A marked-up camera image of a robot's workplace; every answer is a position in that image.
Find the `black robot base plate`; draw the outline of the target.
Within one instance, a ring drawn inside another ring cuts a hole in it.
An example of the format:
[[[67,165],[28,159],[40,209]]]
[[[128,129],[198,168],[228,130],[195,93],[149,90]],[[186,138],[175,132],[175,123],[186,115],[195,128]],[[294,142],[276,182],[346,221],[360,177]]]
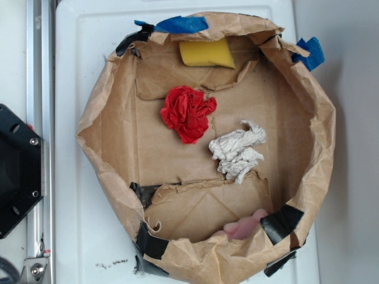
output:
[[[41,200],[43,140],[1,104],[1,238]]]

